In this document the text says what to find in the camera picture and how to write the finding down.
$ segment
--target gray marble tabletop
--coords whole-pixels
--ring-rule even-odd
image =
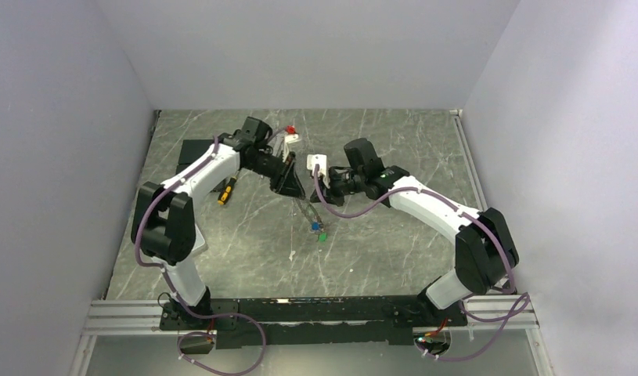
[[[476,207],[456,127],[447,110],[166,110],[160,115],[139,183],[173,176],[184,139],[209,139],[242,126],[246,116],[273,128],[294,125],[294,149],[328,155],[347,165],[344,144],[368,138],[386,165],[398,165],[454,201]],[[308,194],[312,181],[298,175]],[[266,179],[243,171],[230,202],[212,193],[196,221],[208,249],[195,255],[199,274],[216,298],[416,294],[449,268],[450,242],[406,213],[383,205],[356,219],[339,219],[317,204],[328,238],[318,242],[291,199],[275,195]],[[348,197],[343,212],[370,204]],[[158,269],[136,265],[125,230],[108,299],[151,299],[168,288]]]

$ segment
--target tabletop surface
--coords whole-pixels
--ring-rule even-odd
[[[406,169],[439,193],[477,207],[463,147],[447,110],[166,110],[160,114],[139,184],[175,174],[184,139],[210,139],[240,128],[247,116],[273,128],[294,125],[302,141],[299,161],[327,154],[329,165],[348,165],[344,144],[369,139],[385,165]],[[304,164],[297,166],[313,190]],[[371,203],[350,196],[341,212]],[[410,215],[379,205],[356,219],[339,219],[316,204],[326,224],[319,242],[290,198],[274,194],[267,179],[243,170],[229,203],[211,193],[196,222],[208,249],[195,255],[199,274],[216,298],[417,294],[448,271],[454,247]],[[168,288],[157,268],[136,265],[129,240],[132,214],[111,278],[108,299],[151,299]]]

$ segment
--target white wall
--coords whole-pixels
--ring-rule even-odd
[[[156,108],[461,108],[518,0],[98,0]]]
[[[464,113],[557,374],[638,374],[638,0],[522,1]]]
[[[0,2],[0,375],[67,374],[151,122],[91,1]]]

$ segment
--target table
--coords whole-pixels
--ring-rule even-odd
[[[273,128],[293,125],[306,154],[346,165],[345,143],[368,138],[386,165],[398,165],[454,201],[477,207],[465,152],[447,110],[165,110],[160,114],[139,184],[175,174],[184,139],[210,139],[242,126],[246,116]],[[298,166],[308,193],[312,181]],[[416,294],[452,265],[453,246],[432,228],[383,205],[357,219],[339,219],[317,204],[327,241],[318,242],[292,200],[270,192],[268,181],[240,174],[230,202],[212,193],[196,222],[208,249],[195,256],[199,274],[216,298]],[[371,201],[348,197],[343,212]],[[107,299],[151,299],[168,291],[156,268],[136,265],[129,240],[132,214]]]

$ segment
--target screwdriver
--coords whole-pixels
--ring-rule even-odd
[[[238,179],[239,174],[240,170],[238,170],[238,172],[234,176],[232,176],[231,179],[229,179],[229,181],[226,183],[224,189],[219,194],[219,198],[217,199],[218,204],[224,205],[229,201],[231,195],[233,194],[233,187],[236,185],[236,180]]]

